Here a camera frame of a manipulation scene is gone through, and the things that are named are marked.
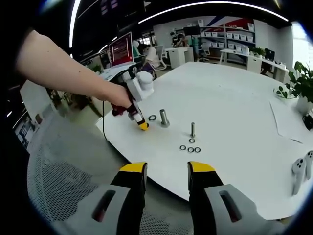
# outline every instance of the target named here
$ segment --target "white table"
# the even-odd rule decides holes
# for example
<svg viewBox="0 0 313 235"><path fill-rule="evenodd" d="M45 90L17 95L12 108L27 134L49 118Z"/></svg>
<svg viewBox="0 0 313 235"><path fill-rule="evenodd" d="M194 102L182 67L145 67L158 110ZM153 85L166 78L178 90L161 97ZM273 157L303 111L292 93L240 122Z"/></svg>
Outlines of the white table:
<svg viewBox="0 0 313 235"><path fill-rule="evenodd" d="M171 67L173 69L187 63L194 61L194 54L192 47L177 47L166 48L166 53L169 53Z"/></svg>
<svg viewBox="0 0 313 235"><path fill-rule="evenodd" d="M141 131L127 114L105 116L105 134L130 162L148 162L148 177L188 200L187 162L212 165L224 184L232 184L256 203L265 219L294 215L313 183L305 181L292 196L291 165L312 146L277 133L269 101L280 102L280 82L249 71L207 63L186 63L154 82L155 93L139 103L149 121ZM159 110L170 121L160 127ZM191 122L196 142L188 142ZM102 130L102 119L97 126ZM181 145L200 153L180 151Z"/></svg>
<svg viewBox="0 0 313 235"><path fill-rule="evenodd" d="M126 65L122 65L119 67L111 67L109 69L104 69L103 73L100 74L99 76L102 77L103 80L111 81L119 72L128 69L131 65L134 64L135 63L128 63Z"/></svg>
<svg viewBox="0 0 313 235"><path fill-rule="evenodd" d="M274 76L273 78L275 80L278 80L280 82L284 82L285 76L287 75L287 73L289 72L288 69L286 68L286 66L284 65L278 65L270 60L267 59L261 59L252 55L247 55L247 54L243 54L240 52L237 52L236 50L231 50L231 49L224 49L221 50L221 57L220 57L220 64L222 64L222 61L224 59L224 61L227 60L227 54L234 54L234 55L240 55L240 56L245 56L247 57L248 60L260 60L260 69L257 69L258 71L261 72L261 64L262 62L268 63L272 66L274 66Z"/></svg>

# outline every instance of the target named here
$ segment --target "green plant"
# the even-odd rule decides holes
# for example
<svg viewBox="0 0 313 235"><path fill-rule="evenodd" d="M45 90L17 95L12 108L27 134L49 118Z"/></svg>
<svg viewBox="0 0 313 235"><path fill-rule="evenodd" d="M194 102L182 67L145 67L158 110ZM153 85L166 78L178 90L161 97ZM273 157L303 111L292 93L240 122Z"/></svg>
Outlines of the green plant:
<svg viewBox="0 0 313 235"><path fill-rule="evenodd" d="M255 54L258 54L258 55L265 55L265 50L263 48L260 48L260 47L257 47L253 50L253 52Z"/></svg>
<svg viewBox="0 0 313 235"><path fill-rule="evenodd" d="M294 69L296 71L296 76L292 71L288 73L292 85L286 83L286 87L295 97L301 95L302 97L306 97L308 102L313 103L313 70L310 70L309 66L305 67L299 61L295 63ZM285 98L287 98L287 96L285 96L282 92L282 88L280 88L281 87L279 87L279 91L276 93L282 94Z"/></svg>
<svg viewBox="0 0 313 235"><path fill-rule="evenodd" d="M287 93L287 92L284 92L283 90L284 90L283 87L282 87L282 86L279 86L279 87L278 87L278 91L276 91L276 93L282 95L284 98L287 99L288 93Z"/></svg>
<svg viewBox="0 0 313 235"><path fill-rule="evenodd" d="M90 66L89 68L94 72L103 73L100 65L93 65L93 66Z"/></svg>
<svg viewBox="0 0 313 235"><path fill-rule="evenodd" d="M255 53L255 47L248 47L250 52Z"/></svg>

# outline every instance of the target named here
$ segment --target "cable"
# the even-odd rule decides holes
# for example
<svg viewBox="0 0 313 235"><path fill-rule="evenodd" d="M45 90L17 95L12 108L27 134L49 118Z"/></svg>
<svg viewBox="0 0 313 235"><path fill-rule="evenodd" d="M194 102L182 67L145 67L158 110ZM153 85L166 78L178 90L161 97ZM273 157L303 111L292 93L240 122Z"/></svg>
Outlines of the cable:
<svg viewBox="0 0 313 235"><path fill-rule="evenodd" d="M103 131L103 136L106 139L106 141L108 141L106 134L104 134L104 101L102 101L102 131Z"/></svg>

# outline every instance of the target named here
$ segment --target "storage box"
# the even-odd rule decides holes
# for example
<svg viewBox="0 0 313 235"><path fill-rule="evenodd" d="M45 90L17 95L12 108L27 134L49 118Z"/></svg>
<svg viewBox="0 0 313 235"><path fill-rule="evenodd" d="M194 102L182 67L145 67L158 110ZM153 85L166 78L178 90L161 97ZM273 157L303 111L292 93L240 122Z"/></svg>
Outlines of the storage box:
<svg viewBox="0 0 313 235"><path fill-rule="evenodd" d="M234 33L234 39L239 39L239 34L238 33Z"/></svg>
<svg viewBox="0 0 313 235"><path fill-rule="evenodd" d="M254 32L254 24L253 23L248 23L248 28L249 28L249 31Z"/></svg>
<svg viewBox="0 0 313 235"><path fill-rule="evenodd" d="M241 45L236 45L236 51L241 52Z"/></svg>
<svg viewBox="0 0 313 235"><path fill-rule="evenodd" d="M246 35L240 34L240 40L246 41Z"/></svg>
<svg viewBox="0 0 313 235"><path fill-rule="evenodd" d="M235 45L232 43L228 43L228 48L233 50L235 48Z"/></svg>
<svg viewBox="0 0 313 235"><path fill-rule="evenodd" d="M199 27L204 27L204 20L198 20Z"/></svg>
<svg viewBox="0 0 313 235"><path fill-rule="evenodd" d="M248 36L247 38L248 38L248 42L253 43L253 37Z"/></svg>

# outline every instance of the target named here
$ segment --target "white shelving unit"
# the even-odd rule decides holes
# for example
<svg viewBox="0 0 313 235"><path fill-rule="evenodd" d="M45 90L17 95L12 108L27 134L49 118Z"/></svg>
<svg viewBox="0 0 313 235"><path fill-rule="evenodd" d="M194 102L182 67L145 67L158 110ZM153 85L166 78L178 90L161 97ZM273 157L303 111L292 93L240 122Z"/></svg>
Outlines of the white shelving unit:
<svg viewBox="0 0 313 235"><path fill-rule="evenodd" d="M254 42L249 42L241 39L234 39L234 38L227 38L228 40L233 40L233 41L239 41L239 42L245 42L245 43L250 43L250 44L255 44Z"/></svg>
<svg viewBox="0 0 313 235"><path fill-rule="evenodd" d="M206 27L200 27L200 29L205 29L205 28L222 28L223 29L223 32L218 32L218 33L224 33L224 36L223 37L206 37L206 36L196 36L197 38L208 38L208 39L224 39L223 43L225 45L225 47L210 47L210 49L218 49L218 50L223 50L223 49L226 49L228 48L228 40L230 41L237 41L237 42L242 42L242 43L246 43L247 46L248 45L256 45L255 44L255 32L254 31L250 31L250 30L247 30L247 29L243 29L243 28L236 28L236 27L226 27L225 24L223 24L223 26L206 26ZM253 35L253 40L254 42L249 42L249 41L245 41L245 40L241 40L241 39L234 39L234 38L228 38L226 36L226 33L227 31L226 30L234 30L234 31L243 31L243 32L249 32L249 33L252 33ZM183 31L183 28L178 28L178 29L175 29L175 31ZM208 56L208 58L213 58L213 59L219 59L219 57L216 57L216 56ZM237 62L237 63L241 63L240 60L233 60L233 59L228 59L227 58L227 61L231 61L231 62Z"/></svg>
<svg viewBox="0 0 313 235"><path fill-rule="evenodd" d="M221 38L221 39L224 39L225 37L205 37L205 36L198 36L198 38Z"/></svg>

